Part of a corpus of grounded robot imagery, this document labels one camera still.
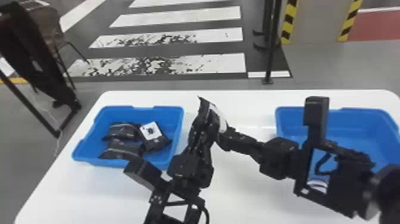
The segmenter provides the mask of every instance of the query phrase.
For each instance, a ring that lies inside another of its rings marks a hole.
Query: blue plastic bin
[[[76,161],[85,161],[96,166],[125,167],[125,160],[103,160],[98,158],[106,147],[107,142],[102,141],[113,122],[134,122],[147,124],[157,122],[163,134],[172,143],[160,151],[145,154],[143,157],[161,170],[166,170],[175,155],[182,129],[183,109],[181,107],[152,107],[139,108],[132,106],[104,107],[96,116],[95,121],[85,138],[82,139],[72,153]]]
[[[277,135],[296,141],[300,145],[307,138],[307,127],[303,126],[304,107],[279,107],[275,111]],[[343,108],[330,110],[327,139],[341,147],[362,151],[376,163],[374,172],[389,163],[400,163],[399,128],[390,115],[383,110]],[[325,152],[315,150],[310,174],[314,174],[316,162]],[[333,170],[337,162],[331,158],[322,165],[322,171]]]

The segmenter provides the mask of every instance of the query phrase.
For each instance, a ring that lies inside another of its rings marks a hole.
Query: gray floor
[[[110,90],[388,89],[400,94],[400,41],[293,45],[286,46],[285,53],[294,78],[276,79],[268,86],[259,79],[78,83],[83,110],[65,130],[61,148],[100,94]],[[18,87],[32,98],[28,85]],[[0,96],[0,223],[12,223],[54,161],[56,140],[3,85]],[[50,108],[43,94],[37,101]],[[68,111],[52,112],[61,120]]]
[[[363,0],[361,8],[396,7],[400,6],[399,0]]]
[[[55,7],[60,15],[64,15],[65,13],[69,12],[83,1],[84,0],[45,0],[45,2]]]

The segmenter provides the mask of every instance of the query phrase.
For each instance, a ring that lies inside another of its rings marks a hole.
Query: hazard stripe
[[[285,18],[282,24],[282,36],[280,41],[282,44],[289,44],[295,28],[295,18],[297,14],[298,0],[288,0],[285,11]]]
[[[19,78],[19,77],[9,78],[9,79],[13,84],[27,84],[28,83],[28,81],[26,81],[23,78]]]
[[[354,0],[349,8],[347,18],[345,22],[343,23],[342,30],[340,31],[339,38],[337,41],[343,42],[347,41],[349,38],[349,33],[351,28],[354,25],[355,17],[357,16],[357,12],[359,8],[361,7],[361,4],[363,3],[363,0]]]

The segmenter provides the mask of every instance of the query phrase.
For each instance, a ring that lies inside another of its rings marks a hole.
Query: robotic arm
[[[175,155],[167,170],[170,181],[161,178],[161,171],[141,157],[129,157],[124,173],[152,191],[150,208],[144,224],[197,224],[201,213],[210,216],[205,201],[199,197],[213,177],[210,148],[214,142],[224,151],[251,156],[260,164],[260,172],[282,180],[295,180],[293,192],[299,196],[330,208],[347,217],[356,214],[370,220],[381,211],[381,224],[394,224],[400,220],[400,166],[388,165],[378,173],[371,169],[375,164],[367,154],[342,148],[326,139],[329,99],[309,97],[305,102],[304,125],[308,138],[302,149],[296,142],[274,138],[268,142],[237,132],[230,127],[218,108],[199,98],[201,105],[193,121],[185,150]],[[326,190],[320,191],[309,182],[311,160],[315,149],[326,155],[315,165],[314,173],[327,176]],[[322,172],[320,167],[331,157],[337,167]],[[181,201],[168,202],[170,194]],[[167,206],[187,206],[184,221],[164,214]]]

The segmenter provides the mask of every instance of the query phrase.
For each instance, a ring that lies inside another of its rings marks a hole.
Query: white stripe
[[[6,76],[10,76],[15,72],[11,65],[9,65],[8,62],[5,60],[5,58],[0,58],[0,70]]]
[[[214,43],[238,41],[243,41],[243,31],[241,27],[160,33],[104,35],[98,37],[89,48],[117,48],[124,46],[153,46],[172,43]]]
[[[249,78],[262,78],[265,77],[266,71],[251,71],[248,73]],[[289,71],[273,71],[271,72],[272,78],[290,77]]]
[[[129,76],[152,74],[244,73],[245,54],[206,54],[181,57],[97,58],[90,65],[78,59],[71,76]]]
[[[376,13],[376,12],[391,12],[399,11],[400,7],[380,7],[380,8],[365,8],[358,10],[359,13]]]
[[[106,0],[86,0],[71,11],[63,15],[60,19],[60,25],[63,32],[66,32],[81,19],[85,18],[90,12],[101,5]]]
[[[135,0],[129,5],[129,8],[140,8],[140,7],[153,7],[160,5],[178,5],[178,4],[190,4],[199,2],[219,2],[229,0]]]
[[[234,6],[224,8],[204,8],[200,10],[120,15],[110,27],[147,26],[156,24],[238,19],[240,19],[240,7]]]

